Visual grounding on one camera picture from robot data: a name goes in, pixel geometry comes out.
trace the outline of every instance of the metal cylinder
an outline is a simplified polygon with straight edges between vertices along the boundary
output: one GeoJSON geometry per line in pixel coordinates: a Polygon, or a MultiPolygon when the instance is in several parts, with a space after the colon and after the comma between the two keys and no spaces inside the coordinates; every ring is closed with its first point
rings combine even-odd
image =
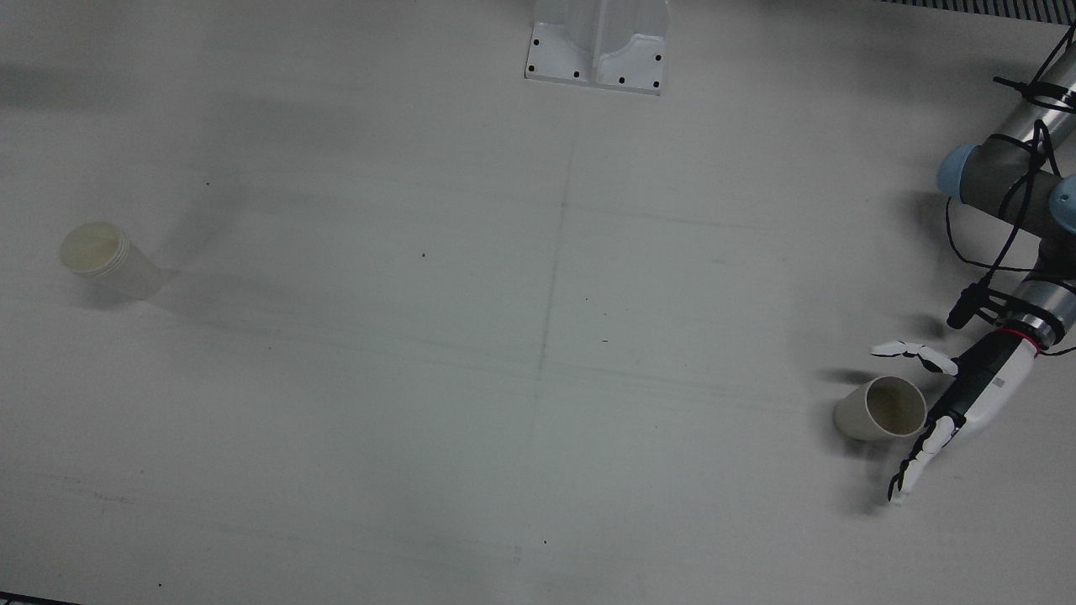
{"type": "MultiPolygon", "coordinates": [[[[1023,281],[1013,295],[1023,302],[1043,309],[1061,322],[1065,332],[1076,324],[1076,281],[1048,280],[1031,277],[1023,281]]],[[[1005,314],[1005,322],[1024,324],[1030,334],[1044,348],[1057,344],[1064,336],[1058,333],[1046,318],[1020,306],[1005,314]]]]}

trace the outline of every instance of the robotic hand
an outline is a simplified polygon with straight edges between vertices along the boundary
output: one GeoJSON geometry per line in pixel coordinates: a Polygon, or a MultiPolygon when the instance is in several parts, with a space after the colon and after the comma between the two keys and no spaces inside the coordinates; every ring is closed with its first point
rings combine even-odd
{"type": "Polygon", "coordinates": [[[918,357],[919,363],[923,364],[924,368],[935,374],[957,376],[960,369],[957,366],[955,360],[951,360],[934,349],[918,342],[891,340],[870,349],[870,354],[876,357],[895,357],[897,355],[918,357]]]}
{"type": "Polygon", "coordinates": [[[901,340],[872,351],[878,356],[918,357],[928,369],[935,366],[955,376],[890,481],[891,502],[900,503],[911,492],[943,448],[974,436],[993,420],[1028,377],[1032,362],[1039,354],[1059,354],[1047,351],[1076,324],[1076,177],[1061,179],[1051,142],[1051,137],[1061,140],[1076,129],[1074,32],[1076,25],[1030,83],[995,79],[1020,92],[1023,100],[997,132],[981,145],[957,147],[938,171],[944,193],[1009,223],[1013,230],[992,265],[973,263],[988,271],[964,290],[948,319],[950,327],[960,329],[972,316],[980,316],[994,325],[994,332],[955,360],[901,340]],[[1042,170],[1047,161],[1052,173],[1042,170]],[[991,290],[996,271],[1021,270],[1001,266],[1020,229],[1040,238],[1038,261],[1025,270],[1028,277],[1015,293],[991,290]]]}

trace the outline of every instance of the white table surface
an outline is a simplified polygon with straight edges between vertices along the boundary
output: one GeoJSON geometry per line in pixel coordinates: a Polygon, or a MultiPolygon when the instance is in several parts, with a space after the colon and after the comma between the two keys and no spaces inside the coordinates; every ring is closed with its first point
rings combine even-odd
{"type": "Polygon", "coordinates": [[[0,590],[1071,602],[1071,358],[901,508],[830,419],[986,332],[934,171],[1063,28],[675,1],[654,98],[525,81],[530,4],[0,2],[0,590]],[[66,272],[89,220],[168,285],[66,272]]]}

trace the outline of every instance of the white paper cup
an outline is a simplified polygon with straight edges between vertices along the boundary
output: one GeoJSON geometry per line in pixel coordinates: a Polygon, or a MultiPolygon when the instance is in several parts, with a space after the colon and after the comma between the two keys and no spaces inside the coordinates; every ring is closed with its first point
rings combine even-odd
{"type": "Polygon", "coordinates": [[[71,272],[133,298],[148,298],[161,286],[160,271],[119,227],[86,223],[60,244],[60,262],[71,272]]]}
{"type": "Polygon", "coordinates": [[[838,431],[861,441],[907,437],[923,427],[926,400],[907,380],[882,376],[841,399],[833,421],[838,431]]]}

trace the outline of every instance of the black cable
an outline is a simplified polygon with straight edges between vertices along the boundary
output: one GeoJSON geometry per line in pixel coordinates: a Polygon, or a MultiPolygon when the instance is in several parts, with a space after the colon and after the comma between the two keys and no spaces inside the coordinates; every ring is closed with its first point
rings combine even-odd
{"type": "Polygon", "coordinates": [[[1047,357],[1060,357],[1061,355],[1067,355],[1068,353],[1072,353],[1073,351],[1076,351],[1076,347],[1070,347],[1070,348],[1064,349],[1062,351],[1054,351],[1052,353],[1049,352],[1049,351],[1043,351],[1039,354],[1040,355],[1046,355],[1047,357]]]}
{"type": "MultiPolygon", "coordinates": [[[[969,258],[966,258],[963,254],[961,254],[960,249],[957,248],[957,242],[953,240],[953,237],[952,237],[952,219],[949,216],[949,207],[951,205],[952,205],[952,198],[950,197],[945,202],[945,234],[946,234],[946,236],[949,237],[949,248],[952,249],[952,252],[957,255],[957,258],[960,258],[960,261],[962,263],[965,263],[967,265],[972,265],[972,266],[975,266],[975,267],[979,267],[980,269],[989,269],[989,268],[991,268],[992,265],[987,265],[986,263],[980,263],[978,261],[972,261],[969,258]]],[[[1029,269],[1029,268],[1025,268],[1025,267],[1004,267],[1004,266],[997,266],[997,267],[994,267],[994,270],[996,270],[996,271],[1016,271],[1016,272],[1020,272],[1020,273],[1030,273],[1034,269],[1029,269]]]]}

